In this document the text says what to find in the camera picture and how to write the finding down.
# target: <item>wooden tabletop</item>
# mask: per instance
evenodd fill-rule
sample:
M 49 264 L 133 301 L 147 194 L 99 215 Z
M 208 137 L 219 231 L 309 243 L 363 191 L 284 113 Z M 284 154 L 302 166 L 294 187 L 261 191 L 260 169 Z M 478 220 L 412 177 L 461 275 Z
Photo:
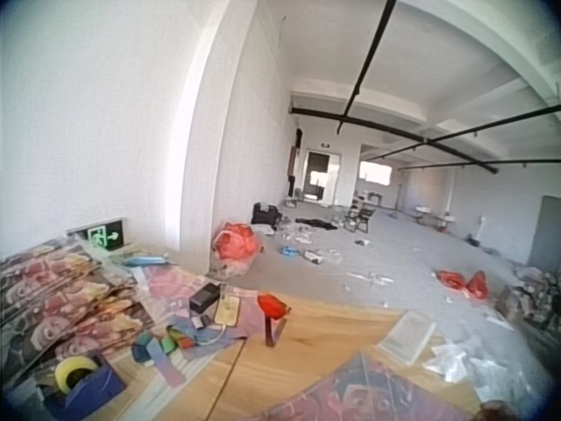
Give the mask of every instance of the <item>wooden tabletop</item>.
M 432 357 L 430 347 L 442 343 L 439 337 L 432 338 L 411 367 L 400 366 L 373 346 L 390 331 L 401 311 L 276 296 L 292 307 L 277 346 L 268 348 L 264 337 L 254 336 L 224 349 L 158 420 L 223 421 L 259 413 L 306 389 L 360 350 L 447 402 L 471 413 L 479 409 L 469 382 L 450 385 L 423 368 L 423 361 Z M 138 368 L 130 357 L 115 368 L 127 390 L 96 412 L 94 419 L 120 419 L 155 373 L 153 368 Z

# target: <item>doorway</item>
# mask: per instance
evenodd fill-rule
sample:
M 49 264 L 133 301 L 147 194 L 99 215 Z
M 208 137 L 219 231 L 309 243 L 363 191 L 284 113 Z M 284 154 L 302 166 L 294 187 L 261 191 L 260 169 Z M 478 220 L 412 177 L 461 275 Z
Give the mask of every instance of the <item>doorway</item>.
M 304 161 L 304 200 L 333 204 L 341 157 L 333 153 L 307 151 Z
M 544 196 L 528 265 L 557 274 L 561 269 L 561 198 Z

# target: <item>gray panel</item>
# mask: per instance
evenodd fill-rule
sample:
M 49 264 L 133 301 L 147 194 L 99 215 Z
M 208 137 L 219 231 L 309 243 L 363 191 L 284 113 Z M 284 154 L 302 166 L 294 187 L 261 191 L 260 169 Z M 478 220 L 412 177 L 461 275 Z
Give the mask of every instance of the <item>gray panel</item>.
M 561 268 L 561 198 L 543 197 L 528 264 L 552 273 Z

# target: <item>window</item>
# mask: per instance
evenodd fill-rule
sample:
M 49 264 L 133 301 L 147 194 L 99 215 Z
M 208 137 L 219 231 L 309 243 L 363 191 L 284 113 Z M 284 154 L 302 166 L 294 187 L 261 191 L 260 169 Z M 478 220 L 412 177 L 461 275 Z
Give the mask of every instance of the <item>window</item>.
M 359 178 L 367 182 L 377 182 L 389 186 L 392 168 L 387 165 L 374 164 L 373 162 L 360 162 Z

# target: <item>exit sign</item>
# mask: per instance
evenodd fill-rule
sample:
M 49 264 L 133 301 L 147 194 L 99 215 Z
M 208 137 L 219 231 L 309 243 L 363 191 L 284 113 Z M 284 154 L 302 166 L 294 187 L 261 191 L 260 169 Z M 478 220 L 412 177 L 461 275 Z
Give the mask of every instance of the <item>exit sign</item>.
M 112 220 L 97 225 L 89 225 L 67 232 L 78 234 L 92 246 L 105 250 L 116 250 L 124 245 L 123 219 Z

